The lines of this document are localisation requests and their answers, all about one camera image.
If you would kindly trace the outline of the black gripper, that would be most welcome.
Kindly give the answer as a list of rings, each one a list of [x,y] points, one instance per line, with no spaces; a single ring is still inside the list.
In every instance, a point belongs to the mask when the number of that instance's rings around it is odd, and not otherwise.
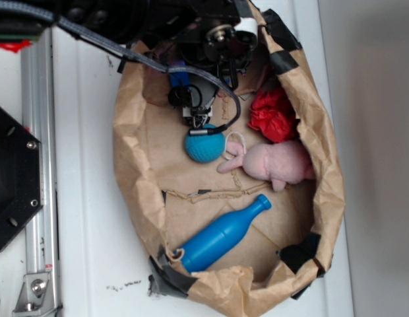
[[[233,77],[251,61],[257,21],[251,13],[152,13],[143,42],[160,63]]]

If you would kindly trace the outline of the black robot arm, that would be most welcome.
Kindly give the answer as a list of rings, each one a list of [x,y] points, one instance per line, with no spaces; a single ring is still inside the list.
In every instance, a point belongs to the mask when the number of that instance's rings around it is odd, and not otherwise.
[[[17,51],[64,22],[118,44],[176,43],[219,77],[243,71],[258,40],[248,1],[0,1],[0,47]]]

